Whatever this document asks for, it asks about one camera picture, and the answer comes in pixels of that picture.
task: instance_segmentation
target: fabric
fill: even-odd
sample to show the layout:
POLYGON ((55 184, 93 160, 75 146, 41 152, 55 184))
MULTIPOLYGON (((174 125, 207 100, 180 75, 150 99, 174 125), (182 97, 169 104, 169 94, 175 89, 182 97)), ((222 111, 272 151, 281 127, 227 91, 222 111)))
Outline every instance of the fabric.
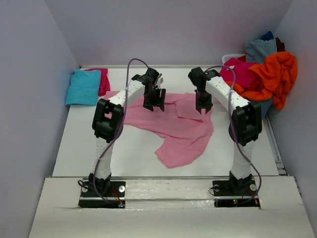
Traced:
MULTIPOLYGON (((107 92, 106 98, 116 93, 107 92)), ((124 123, 164 138, 155 154, 167 167, 190 164, 205 151, 213 133, 211 111, 206 115, 196 111, 195 97, 191 93, 167 93, 164 112, 143 108, 140 97, 128 107, 124 123)))
MULTIPOLYGON (((233 69, 236 74, 236 83, 243 88, 249 88, 255 80, 255 77, 249 73, 249 68, 254 64, 253 62, 242 62, 236 58, 231 58, 224 63, 225 66, 233 69)), ((220 75, 225 82, 233 81, 233 74, 227 68, 222 68, 220 75)))
POLYGON ((268 31, 264 35, 261 36, 261 40, 263 40, 263 41, 269 41, 272 39, 274 39, 274 36, 273 36, 271 31, 268 31))
POLYGON ((242 62, 246 62, 247 61, 246 57, 247 56, 241 56, 241 57, 238 58, 238 60, 242 61, 242 62))
POLYGON ((101 72, 99 70, 84 71, 75 69, 70 79, 65 104, 91 105, 97 104, 101 72))
POLYGON ((101 72, 101 79, 100 79, 98 96, 104 96, 106 94, 106 91, 110 91, 110 83, 109 83, 108 76, 107 76, 108 69, 107 68, 85 69, 85 71, 92 71, 92 70, 100 70, 100 72, 101 72))
POLYGON ((277 52, 275 39, 269 41, 246 41, 244 47, 247 55, 247 62, 264 63, 267 56, 277 52))
POLYGON ((262 119, 265 118, 269 108, 271 107, 272 103, 273 103, 273 96, 268 99, 268 100, 264 100, 264 101, 260 101, 260 102, 257 102, 260 104, 261 106, 261 116, 262 116, 262 119))
POLYGON ((273 96, 273 105, 281 110, 286 95, 295 84, 297 71, 295 56, 289 52, 277 52, 266 57, 263 64, 249 68, 249 72, 256 77, 249 89, 235 84, 234 90, 242 97, 256 102, 269 100, 273 96))
POLYGON ((281 40, 279 38, 275 38, 276 40, 276 48, 277 48, 277 52, 283 52, 285 51, 285 45, 283 42, 281 42, 281 40))

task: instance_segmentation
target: laundry basket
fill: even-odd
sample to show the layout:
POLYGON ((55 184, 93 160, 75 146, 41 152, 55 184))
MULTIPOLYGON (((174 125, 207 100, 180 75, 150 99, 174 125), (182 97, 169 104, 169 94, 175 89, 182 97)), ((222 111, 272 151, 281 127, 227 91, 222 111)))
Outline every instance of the laundry basket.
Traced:
POLYGON ((239 57, 241 57, 241 56, 245 56, 245 54, 232 54, 232 55, 224 55, 223 57, 222 57, 222 63, 224 64, 224 63, 226 63, 229 59, 231 59, 231 58, 239 58, 239 57))

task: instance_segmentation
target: white wall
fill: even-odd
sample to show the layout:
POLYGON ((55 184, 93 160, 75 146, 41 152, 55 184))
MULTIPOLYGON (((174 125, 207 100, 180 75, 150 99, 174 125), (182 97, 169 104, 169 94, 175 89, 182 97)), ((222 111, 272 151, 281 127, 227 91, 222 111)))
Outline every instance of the white wall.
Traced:
POLYGON ((0 0, 0 237, 26 238, 76 62, 43 0, 0 0))
POLYGON ((317 1, 294 0, 275 35, 298 61, 298 77, 285 108, 270 112, 281 156, 296 176, 317 235, 317 1))
POLYGON ((275 31, 292 0, 46 0, 80 65, 220 63, 275 31))

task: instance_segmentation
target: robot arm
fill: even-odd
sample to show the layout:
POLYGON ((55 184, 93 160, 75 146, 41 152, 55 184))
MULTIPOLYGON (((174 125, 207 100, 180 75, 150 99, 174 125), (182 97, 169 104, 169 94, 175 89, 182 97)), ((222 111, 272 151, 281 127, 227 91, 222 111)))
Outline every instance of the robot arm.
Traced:
MULTIPOLYGON (((191 70, 188 77, 197 87, 196 110, 201 113, 201 109, 206 109, 206 113, 211 109, 211 96, 216 97, 219 102, 228 110, 230 87, 224 82, 220 74, 215 71, 203 72, 198 67, 191 70)), ((258 103, 253 103, 242 98, 236 92, 231 95, 231 118, 236 129, 238 143, 242 152, 251 158, 254 141, 257 140, 262 131, 261 107, 258 103)), ((232 140, 233 133, 229 126, 229 134, 232 140)), ((229 174, 227 190, 245 190, 252 183, 250 163, 245 160, 234 143, 233 165, 229 174)))
POLYGON ((144 96, 143 107, 153 111, 153 107, 160 107, 164 111, 165 89, 160 89, 162 78, 155 69, 148 68, 144 75, 135 75, 129 82, 126 91, 122 90, 113 97, 100 99, 96 106, 93 120, 93 130, 96 136, 96 159, 92 172, 89 174, 89 183, 93 183, 96 171, 96 187, 101 194, 107 192, 110 186, 111 157, 114 140, 121 133, 124 121, 124 106, 131 105, 137 98, 144 96))

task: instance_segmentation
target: blue towel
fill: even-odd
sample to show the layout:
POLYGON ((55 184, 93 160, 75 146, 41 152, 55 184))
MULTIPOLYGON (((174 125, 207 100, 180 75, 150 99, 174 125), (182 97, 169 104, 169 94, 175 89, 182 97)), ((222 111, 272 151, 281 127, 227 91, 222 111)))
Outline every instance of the blue towel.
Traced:
POLYGON ((246 48, 247 62, 264 63, 267 56, 277 52, 275 39, 246 41, 244 47, 246 48))
POLYGON ((274 36, 273 36, 271 31, 268 31, 264 35, 261 36, 261 40, 263 40, 263 41, 269 41, 269 40, 273 40, 273 39, 274 39, 274 36))
POLYGON ((84 71, 75 69, 75 73, 70 79, 65 105, 96 105, 100 78, 100 70, 84 71))
POLYGON ((262 119, 263 119, 263 118, 265 118, 265 116, 267 114, 267 111, 269 110, 270 106, 273 103, 273 96, 270 99, 268 99, 268 100, 255 102, 255 103, 259 103, 260 104, 260 106, 261 106, 261 116, 262 116, 262 119))

